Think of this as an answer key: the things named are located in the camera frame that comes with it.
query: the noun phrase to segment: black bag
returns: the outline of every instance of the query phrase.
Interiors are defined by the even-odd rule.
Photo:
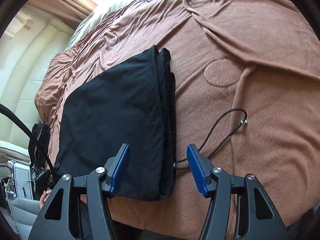
[[[170,59],[167,49],[153,46],[69,95],[60,126],[58,175],[89,174],[128,143],[131,159],[118,194],[146,201],[171,194],[176,123]]]
[[[32,127],[32,134],[40,142],[43,149],[45,150],[45,153],[48,153],[50,126],[47,123],[36,123]],[[30,167],[35,164],[36,167],[45,169],[45,159],[31,140],[29,140],[28,152],[31,160]]]

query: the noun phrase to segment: white appliance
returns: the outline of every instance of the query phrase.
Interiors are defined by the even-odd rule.
[[[15,162],[12,166],[12,171],[17,197],[33,199],[30,167]]]

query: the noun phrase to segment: bed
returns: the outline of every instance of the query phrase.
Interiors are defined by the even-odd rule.
[[[40,118],[33,103],[51,59],[66,48],[74,30],[53,17],[31,41],[12,70],[0,103],[13,111],[31,130]],[[6,158],[29,162],[29,138],[7,117],[0,116],[0,153]]]
[[[52,162],[66,98],[154,44],[172,56],[177,159],[185,158],[188,144],[204,140],[221,114],[241,107],[248,125],[211,161],[230,174],[255,174],[286,226],[315,206],[320,42],[289,0],[134,0],[108,13],[52,59],[36,94],[37,110],[51,127]],[[237,120],[236,114],[224,119],[202,154],[209,155]],[[173,194],[164,200],[109,200],[114,220],[183,239],[199,237],[208,204],[188,170],[177,171]],[[233,236],[235,206],[232,198],[227,239]]]

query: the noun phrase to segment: beige curtain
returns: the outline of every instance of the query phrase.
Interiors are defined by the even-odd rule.
[[[23,27],[30,29],[33,25],[33,19],[24,12],[19,11],[4,31],[4,36],[12,40],[20,29]]]
[[[97,6],[92,0],[29,0],[28,4],[56,16],[74,29]]]

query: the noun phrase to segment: brown bedspread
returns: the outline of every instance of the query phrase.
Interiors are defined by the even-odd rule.
[[[320,42],[289,0],[136,0],[111,13],[52,60],[36,95],[52,128],[51,160],[68,95],[153,44],[172,56],[177,159],[185,157],[188,144],[203,142],[221,114],[244,108],[248,125],[211,161],[230,174],[255,174],[286,225],[313,207],[320,199]],[[218,125],[204,155],[239,118],[233,114]],[[172,196],[162,201],[109,200],[114,220],[186,239],[199,237],[208,203],[189,170],[178,171]]]

